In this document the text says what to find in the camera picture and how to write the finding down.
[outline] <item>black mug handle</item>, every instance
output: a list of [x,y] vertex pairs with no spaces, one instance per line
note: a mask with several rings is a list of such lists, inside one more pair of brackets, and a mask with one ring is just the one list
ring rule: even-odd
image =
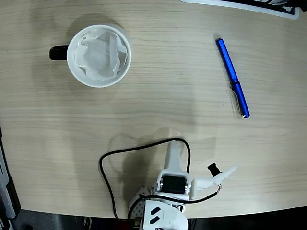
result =
[[53,61],[67,60],[68,45],[54,46],[49,50],[49,58]]

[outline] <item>white tissue paper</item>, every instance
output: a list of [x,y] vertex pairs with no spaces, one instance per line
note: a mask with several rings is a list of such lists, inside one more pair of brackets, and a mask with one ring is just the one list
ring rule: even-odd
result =
[[114,77],[125,66],[127,48],[114,32],[93,29],[79,40],[74,58],[87,77],[106,80]]

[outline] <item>pen clip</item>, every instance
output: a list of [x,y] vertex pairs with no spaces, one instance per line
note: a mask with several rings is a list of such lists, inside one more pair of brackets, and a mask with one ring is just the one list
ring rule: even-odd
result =
[[239,105],[239,99],[238,99],[238,95],[236,94],[236,92],[231,88],[232,92],[234,93],[235,95],[235,101],[236,101],[236,106],[237,106],[237,109],[239,111],[239,113],[241,114],[241,117],[243,117],[243,114],[241,112],[241,108],[240,108],[240,105]]

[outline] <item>dark floor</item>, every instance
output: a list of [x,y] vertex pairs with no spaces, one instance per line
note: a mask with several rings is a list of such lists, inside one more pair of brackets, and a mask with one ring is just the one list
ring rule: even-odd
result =
[[[306,229],[305,214],[307,207],[298,207],[253,215],[189,219],[189,230]],[[88,230],[90,219],[84,221],[83,217],[21,210],[14,225],[15,230],[24,230],[26,225],[32,226],[33,230]],[[91,230],[102,229],[126,230],[128,226],[116,222],[115,219],[91,218]]]

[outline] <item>black cable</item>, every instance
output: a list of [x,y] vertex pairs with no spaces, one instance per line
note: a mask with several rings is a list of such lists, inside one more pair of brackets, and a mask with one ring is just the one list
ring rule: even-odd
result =
[[168,143],[168,142],[171,142],[171,141],[181,141],[181,142],[183,142],[183,143],[186,145],[187,150],[188,150],[188,164],[187,164],[187,170],[186,170],[186,171],[187,171],[187,173],[189,173],[189,170],[190,170],[190,163],[191,163],[191,150],[190,150],[189,144],[188,144],[184,139],[181,139],[181,138],[170,138],[170,139],[161,140],[161,141],[158,141],[158,142],[155,142],[155,143],[152,143],[152,144],[148,144],[148,145],[143,145],[143,146],[134,147],[134,148],[129,148],[129,149],[116,150],[116,151],[112,151],[112,152],[106,153],[105,155],[103,155],[102,157],[100,157],[100,159],[99,159],[100,171],[101,171],[102,177],[103,177],[104,180],[105,180],[106,186],[107,186],[107,188],[108,188],[108,190],[109,190],[109,193],[110,193],[110,196],[111,196],[114,216],[115,216],[115,218],[116,218],[118,221],[127,221],[127,220],[122,219],[122,218],[119,218],[118,215],[117,215],[114,195],[113,195],[113,192],[112,192],[110,183],[109,183],[109,181],[107,180],[105,171],[104,171],[104,169],[103,169],[102,160],[103,160],[105,157],[110,156],[110,155],[113,155],[113,154],[124,153],[124,152],[130,152],[130,151],[137,151],[137,150],[143,150],[143,149],[146,149],[146,148],[150,148],[150,147],[153,147],[153,146],[161,145],[161,144]]
[[197,219],[194,219],[194,225],[193,225],[192,230],[194,230],[194,229],[195,229],[195,227],[196,227],[196,222],[197,222]]
[[188,230],[191,230],[192,220],[193,219],[188,219]]
[[273,1],[273,0],[268,0],[268,1],[264,2],[264,4],[269,4],[271,1]]
[[163,195],[142,195],[140,198],[138,198],[131,206],[131,208],[129,209],[129,212],[128,212],[128,217],[127,217],[127,221],[128,221],[128,225],[129,225],[129,229],[133,229],[133,226],[131,225],[131,215],[132,215],[132,212],[135,208],[135,206],[142,200],[144,199],[152,199],[152,198],[155,198],[155,199],[164,199],[164,200],[169,200],[169,201],[173,201],[173,202],[178,202],[178,203],[183,203],[183,204],[196,204],[196,203],[200,203],[200,202],[203,202],[205,200],[208,200],[214,196],[216,196],[218,193],[215,192],[215,193],[212,193],[210,194],[209,196],[206,196],[202,199],[199,199],[199,200],[180,200],[180,199],[175,199],[175,198],[171,198],[171,197],[167,197],[167,196],[163,196]]
[[16,227],[16,219],[10,219],[10,224],[11,224],[11,228],[13,230],[17,230],[17,227]]

